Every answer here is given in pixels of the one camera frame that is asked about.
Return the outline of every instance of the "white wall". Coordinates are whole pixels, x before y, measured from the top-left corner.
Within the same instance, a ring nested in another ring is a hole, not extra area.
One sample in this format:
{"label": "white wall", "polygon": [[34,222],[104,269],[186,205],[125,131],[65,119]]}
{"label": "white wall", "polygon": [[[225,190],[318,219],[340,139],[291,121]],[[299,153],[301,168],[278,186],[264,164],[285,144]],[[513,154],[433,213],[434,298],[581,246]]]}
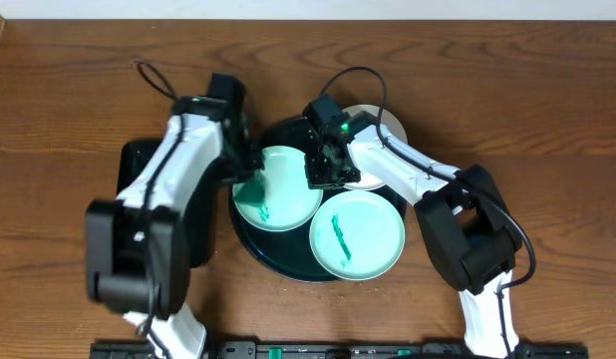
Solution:
{"label": "white wall", "polygon": [[616,0],[0,0],[5,19],[616,20]]}

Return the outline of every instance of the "black tray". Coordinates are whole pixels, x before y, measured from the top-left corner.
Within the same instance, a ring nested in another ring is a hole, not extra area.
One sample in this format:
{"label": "black tray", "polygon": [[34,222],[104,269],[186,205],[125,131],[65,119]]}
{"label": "black tray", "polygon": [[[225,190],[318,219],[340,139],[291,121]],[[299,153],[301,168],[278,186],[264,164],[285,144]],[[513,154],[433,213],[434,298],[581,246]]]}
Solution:
{"label": "black tray", "polygon": [[[261,147],[288,146],[310,154],[317,150],[315,139],[310,137],[310,126],[300,118],[287,120],[261,138]],[[324,190],[322,203],[348,189]],[[387,186],[372,190],[387,199],[399,212],[406,213],[407,202]],[[232,200],[228,199],[232,225],[248,252],[268,269],[285,277],[305,282],[330,282],[339,278],[315,259],[310,248],[309,231],[312,218],[297,228],[284,232],[270,232],[248,223],[239,214]]]}

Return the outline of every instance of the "light green plate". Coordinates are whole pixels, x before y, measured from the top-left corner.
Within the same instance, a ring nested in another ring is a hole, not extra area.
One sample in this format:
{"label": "light green plate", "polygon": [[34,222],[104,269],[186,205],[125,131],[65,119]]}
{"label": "light green plate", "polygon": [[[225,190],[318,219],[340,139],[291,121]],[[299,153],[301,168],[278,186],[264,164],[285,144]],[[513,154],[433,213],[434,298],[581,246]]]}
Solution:
{"label": "light green plate", "polygon": [[[339,230],[333,223],[335,216]],[[397,210],[383,197],[364,190],[328,199],[310,224],[315,258],[344,279],[366,280],[385,273],[397,262],[405,243],[406,230]]]}
{"label": "light green plate", "polygon": [[[263,207],[235,203],[239,214],[248,223],[268,231],[284,231],[300,226],[319,208],[323,190],[308,188],[304,153],[286,146],[262,150],[265,199]],[[232,187],[232,194],[243,183]]]}

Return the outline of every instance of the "green stain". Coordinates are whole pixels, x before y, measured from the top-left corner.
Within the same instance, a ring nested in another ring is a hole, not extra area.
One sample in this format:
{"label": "green stain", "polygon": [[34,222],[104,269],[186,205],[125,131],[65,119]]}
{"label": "green stain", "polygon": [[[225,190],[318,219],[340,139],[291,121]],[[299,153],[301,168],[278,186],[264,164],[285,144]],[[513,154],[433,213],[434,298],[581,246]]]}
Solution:
{"label": "green stain", "polygon": [[268,207],[263,206],[259,208],[259,218],[262,222],[266,222],[266,219],[270,218],[270,214],[268,214]]}
{"label": "green stain", "polygon": [[350,253],[350,250],[348,250],[348,246],[346,245],[346,242],[344,241],[344,233],[341,231],[341,228],[339,227],[339,214],[335,214],[332,216],[332,227],[335,229],[335,234],[337,235],[337,239],[339,240],[341,249],[344,250],[344,253],[346,254],[346,258],[348,258],[348,261],[350,261],[350,259],[352,258],[352,254]]}

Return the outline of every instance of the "brown tabletop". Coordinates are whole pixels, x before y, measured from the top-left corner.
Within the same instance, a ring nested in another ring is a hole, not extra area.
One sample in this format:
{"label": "brown tabletop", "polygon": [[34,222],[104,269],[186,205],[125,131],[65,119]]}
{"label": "brown tabletop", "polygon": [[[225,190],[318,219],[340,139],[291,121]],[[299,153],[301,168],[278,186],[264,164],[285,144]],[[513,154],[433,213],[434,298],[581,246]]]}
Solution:
{"label": "brown tabletop", "polygon": [[[10,21],[0,47],[0,357],[86,357],[134,328],[89,302],[84,211],[113,198],[120,149],[161,137],[169,101],[132,69],[145,59],[180,94],[238,76],[264,129],[298,114],[337,71],[379,70],[412,146],[494,176],[533,240],[538,269],[511,293],[527,341],[582,342],[616,358],[616,23]],[[350,74],[344,106],[378,104]],[[459,297],[430,264],[414,213],[388,273],[312,285],[261,266],[218,194],[216,250],[188,303],[215,336],[266,341],[461,338]],[[527,268],[518,254],[518,276]]]}

